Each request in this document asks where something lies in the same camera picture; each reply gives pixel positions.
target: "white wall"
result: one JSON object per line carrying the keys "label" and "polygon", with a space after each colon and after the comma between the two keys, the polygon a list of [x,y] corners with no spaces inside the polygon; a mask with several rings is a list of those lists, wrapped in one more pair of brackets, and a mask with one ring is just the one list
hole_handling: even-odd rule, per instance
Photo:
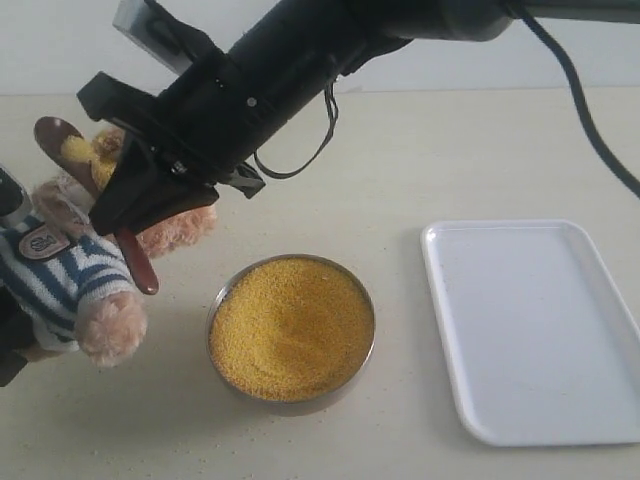
{"label": "white wall", "polygon": [[[3,0],[0,94],[75,93],[104,70],[156,90],[173,75],[111,27],[118,0]],[[164,0],[227,50],[275,0]],[[640,85],[640,26],[544,22],[585,85]],[[420,41],[344,79],[344,90],[564,86],[555,60],[522,25],[491,43]]]}

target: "white tray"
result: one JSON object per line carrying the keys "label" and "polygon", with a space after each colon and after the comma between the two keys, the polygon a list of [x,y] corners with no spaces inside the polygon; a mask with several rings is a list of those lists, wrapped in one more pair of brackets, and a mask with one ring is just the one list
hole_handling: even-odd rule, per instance
{"label": "white tray", "polygon": [[456,408],[494,446],[640,442],[640,335],[565,221],[448,222],[422,247]]}

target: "blue and white striped shirt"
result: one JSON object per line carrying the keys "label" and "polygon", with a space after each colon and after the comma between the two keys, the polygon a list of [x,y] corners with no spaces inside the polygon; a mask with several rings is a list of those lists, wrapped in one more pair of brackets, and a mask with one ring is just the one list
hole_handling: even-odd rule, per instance
{"label": "blue and white striped shirt", "polygon": [[0,229],[0,284],[33,319],[42,348],[75,351],[76,316],[83,305],[118,292],[135,292],[119,248],[97,234],[77,240],[32,212]]}

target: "stainless steel bowl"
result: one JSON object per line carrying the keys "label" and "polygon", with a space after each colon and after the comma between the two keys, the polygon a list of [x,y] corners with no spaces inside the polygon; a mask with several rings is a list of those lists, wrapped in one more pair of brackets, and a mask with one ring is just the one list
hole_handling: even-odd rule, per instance
{"label": "stainless steel bowl", "polygon": [[[332,391],[323,393],[315,398],[309,399],[309,400],[303,400],[303,401],[295,401],[295,402],[283,402],[283,401],[271,401],[271,400],[265,400],[263,398],[259,398],[259,397],[254,397],[242,390],[240,390],[239,388],[237,388],[235,385],[233,385],[231,382],[229,382],[224,375],[222,375],[222,373],[220,373],[220,371],[218,370],[218,368],[216,367],[215,362],[213,361],[213,352],[211,351],[211,345],[210,345],[210,335],[211,335],[211,331],[213,329],[213,322],[215,321],[216,318],[216,314],[218,312],[218,309],[220,308],[220,305],[222,305],[222,302],[224,302],[224,300],[226,299],[227,295],[229,295],[233,289],[235,288],[235,286],[246,276],[248,275],[252,270],[265,265],[267,263],[276,261],[276,260],[281,260],[281,259],[295,259],[295,258],[302,258],[302,259],[309,259],[309,260],[315,260],[321,263],[324,263],[325,265],[328,265],[330,267],[335,268],[336,270],[344,273],[345,275],[347,275],[354,283],[355,285],[360,289],[362,295],[364,296],[364,298],[366,299],[366,301],[369,304],[369,307],[371,309],[372,312],[372,321],[373,321],[373,335],[372,335],[372,339],[371,339],[371,345],[369,346],[369,351],[367,353],[367,355],[365,356],[360,368],[358,369],[358,371],[351,377],[349,378],[346,382],[344,382],[341,386],[335,388]],[[240,272],[238,272],[236,275],[234,275],[227,283],[224,287],[222,287],[222,289],[220,290],[220,292],[218,293],[218,295],[216,296],[216,299],[211,307],[211,310],[209,311],[209,316],[207,319],[207,330],[206,330],[206,348],[207,348],[207,354],[209,356],[209,359],[211,360],[211,364],[213,365],[214,370],[216,371],[216,373],[218,374],[218,376],[220,377],[220,379],[222,380],[222,382],[231,390],[232,393],[236,394],[237,396],[239,396],[239,398],[244,399],[244,400],[248,400],[254,403],[258,403],[264,407],[266,407],[271,413],[277,414],[277,415],[283,415],[283,416],[298,416],[298,415],[307,415],[310,413],[314,413],[320,410],[324,410],[325,408],[328,408],[329,406],[335,404],[337,401],[339,401],[340,399],[344,398],[344,396],[349,393],[351,391],[351,389],[355,386],[355,384],[357,383],[357,381],[360,379],[360,377],[362,376],[364,370],[366,369],[366,366],[369,363],[369,358],[371,357],[371,354],[373,352],[373,346],[375,343],[375,337],[376,337],[376,320],[375,320],[375,310],[374,310],[374,305],[373,305],[373,301],[371,300],[371,297],[369,295],[369,292],[367,292],[366,288],[364,287],[364,285],[362,284],[362,282],[360,282],[360,280],[349,270],[347,270],[346,268],[344,268],[342,265],[339,265],[331,260],[328,260],[326,258],[323,257],[318,257],[315,255],[307,255],[307,254],[287,254],[287,255],[278,255],[275,257],[270,257],[270,258],[266,258],[264,260],[261,260],[259,262],[256,262],[252,265],[249,265],[248,267],[246,267],[245,269],[241,270]]]}

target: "white table surface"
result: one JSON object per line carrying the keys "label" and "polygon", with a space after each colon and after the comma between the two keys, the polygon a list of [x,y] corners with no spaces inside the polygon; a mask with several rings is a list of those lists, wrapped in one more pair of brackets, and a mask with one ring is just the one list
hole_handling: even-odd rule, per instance
{"label": "white table surface", "polygon": [[[640,89],[590,91],[603,136],[640,174]],[[461,427],[419,232],[452,219],[565,218],[595,240],[640,315],[640,201],[586,141],[567,91],[352,94],[326,153],[251,201],[221,188],[220,221],[156,263],[146,342],[98,371],[81,354],[29,366],[0,391],[0,478],[637,479],[640,447],[501,450]],[[306,160],[324,135],[314,102],[263,150]],[[91,134],[73,97],[0,98],[1,162],[26,185],[54,167],[32,140],[41,115]],[[351,394],[308,417],[236,402],[205,353],[208,308],[237,270],[306,252],[352,269],[377,307],[377,346]]]}

